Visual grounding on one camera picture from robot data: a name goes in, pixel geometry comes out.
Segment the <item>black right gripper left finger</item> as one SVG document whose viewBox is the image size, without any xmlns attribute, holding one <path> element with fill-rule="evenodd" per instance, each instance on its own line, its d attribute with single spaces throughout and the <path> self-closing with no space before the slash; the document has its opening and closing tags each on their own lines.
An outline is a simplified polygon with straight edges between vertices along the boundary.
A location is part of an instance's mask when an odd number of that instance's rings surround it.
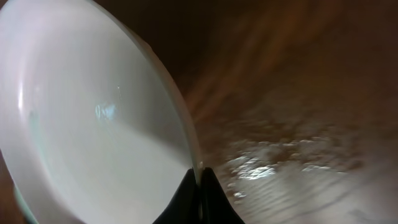
<svg viewBox="0 0 398 224">
<path fill-rule="evenodd" d="M 186 172 L 170 203 L 153 224 L 199 224 L 199 189 L 193 169 Z"/>
</svg>

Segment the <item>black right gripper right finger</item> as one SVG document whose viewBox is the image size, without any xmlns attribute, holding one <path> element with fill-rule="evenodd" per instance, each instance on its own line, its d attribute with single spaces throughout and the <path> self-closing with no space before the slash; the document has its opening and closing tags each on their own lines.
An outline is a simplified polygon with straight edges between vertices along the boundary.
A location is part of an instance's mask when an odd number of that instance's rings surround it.
<svg viewBox="0 0 398 224">
<path fill-rule="evenodd" d="M 204 224 L 244 224 L 231 206 L 213 169 L 204 168 L 200 184 Z"/>
</svg>

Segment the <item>white plate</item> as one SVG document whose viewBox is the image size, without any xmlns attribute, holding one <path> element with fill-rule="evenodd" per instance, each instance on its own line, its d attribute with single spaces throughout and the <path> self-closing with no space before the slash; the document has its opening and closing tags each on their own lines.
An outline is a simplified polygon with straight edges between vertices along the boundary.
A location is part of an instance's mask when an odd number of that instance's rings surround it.
<svg viewBox="0 0 398 224">
<path fill-rule="evenodd" d="M 29 223 L 153 223 L 201 169 L 169 72 L 94 1 L 2 7 L 1 152 Z"/>
</svg>

